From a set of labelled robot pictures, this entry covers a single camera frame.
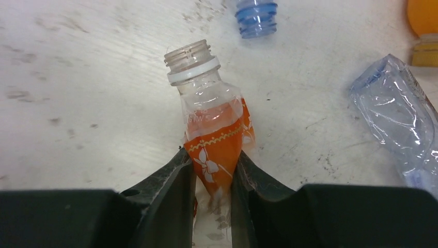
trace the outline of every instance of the white flower pattern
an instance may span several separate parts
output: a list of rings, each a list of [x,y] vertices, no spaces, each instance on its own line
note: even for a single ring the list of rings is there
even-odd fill
[[[204,175],[205,180],[207,182],[214,182],[212,175],[213,173],[219,171],[219,167],[215,162],[208,160],[208,154],[204,148],[202,148],[201,151],[199,152],[199,159],[194,159],[194,160],[196,163],[201,165],[202,174]]]
[[[242,133],[242,140],[244,144],[251,143],[253,141],[252,135],[249,132],[249,130],[253,127],[253,122],[251,121],[251,117],[248,117],[249,124],[248,127],[243,124],[243,133]]]

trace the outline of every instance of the transparent plastic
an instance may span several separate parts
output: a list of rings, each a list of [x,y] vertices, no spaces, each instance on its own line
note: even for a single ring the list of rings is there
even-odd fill
[[[242,150],[253,161],[258,153],[240,89],[222,81],[220,64],[209,48],[205,40],[195,42],[166,54],[164,61],[180,94],[184,147],[202,182],[196,185],[193,242],[196,247],[230,247],[233,173]]]
[[[438,115],[406,65],[390,54],[376,61],[353,82],[350,97],[406,184],[438,198]]]
[[[277,4],[273,0],[236,1],[236,18],[242,38],[261,37],[277,31]]]

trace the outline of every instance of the yellow wavy line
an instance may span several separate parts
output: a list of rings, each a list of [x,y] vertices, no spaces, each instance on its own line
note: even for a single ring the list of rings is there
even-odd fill
[[[196,149],[199,149],[199,147],[204,147],[204,146],[206,146],[206,145],[211,145],[211,143],[216,144],[216,142],[218,142],[218,141],[224,140],[224,139],[226,139],[226,138],[228,138],[228,137],[231,137],[231,136],[235,135],[235,134],[238,133],[242,128],[243,128],[243,126],[240,125],[240,126],[239,126],[238,128],[236,128],[234,131],[231,131],[231,132],[226,133],[226,134],[222,134],[219,138],[215,138],[215,139],[212,139],[212,140],[210,140],[210,141],[203,141],[203,140],[201,140],[201,142],[200,142],[199,144],[197,144],[196,146],[191,145],[191,146],[190,146],[190,149],[189,149],[189,152],[194,151],[194,150],[196,150]]]

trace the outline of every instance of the bottle mouth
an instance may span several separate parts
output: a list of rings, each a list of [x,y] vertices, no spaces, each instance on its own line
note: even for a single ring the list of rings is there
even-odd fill
[[[170,67],[167,78],[171,85],[220,67],[218,58],[210,54],[210,46],[206,40],[167,53],[164,55],[164,63]]]
[[[170,67],[171,73],[177,73],[196,67],[212,58],[207,41],[200,40],[167,53],[164,55],[164,63]]]
[[[242,38],[256,38],[275,33],[277,6],[276,3],[267,3],[240,9],[236,18]]]

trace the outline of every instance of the orange bottle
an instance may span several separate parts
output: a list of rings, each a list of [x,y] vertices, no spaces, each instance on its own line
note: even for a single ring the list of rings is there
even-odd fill
[[[438,0],[408,0],[408,20],[420,37],[412,65],[438,67]]]

